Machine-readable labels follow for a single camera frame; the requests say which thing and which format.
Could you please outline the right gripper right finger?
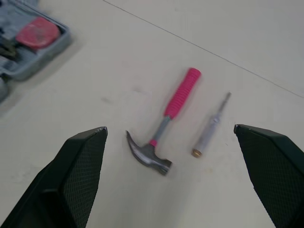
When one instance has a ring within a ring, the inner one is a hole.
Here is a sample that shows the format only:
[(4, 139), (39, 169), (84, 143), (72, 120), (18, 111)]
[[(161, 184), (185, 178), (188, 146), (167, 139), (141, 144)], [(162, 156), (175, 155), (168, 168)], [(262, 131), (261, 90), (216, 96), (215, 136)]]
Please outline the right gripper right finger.
[(254, 190), (277, 228), (304, 226), (304, 153), (287, 136), (236, 124)]

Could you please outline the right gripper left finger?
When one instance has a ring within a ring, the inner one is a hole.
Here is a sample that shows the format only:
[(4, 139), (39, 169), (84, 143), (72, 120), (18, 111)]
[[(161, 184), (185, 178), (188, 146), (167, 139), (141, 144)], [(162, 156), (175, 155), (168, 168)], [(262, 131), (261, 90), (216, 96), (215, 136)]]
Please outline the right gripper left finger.
[(67, 139), (26, 189), (3, 228), (84, 228), (98, 191), (107, 128)]

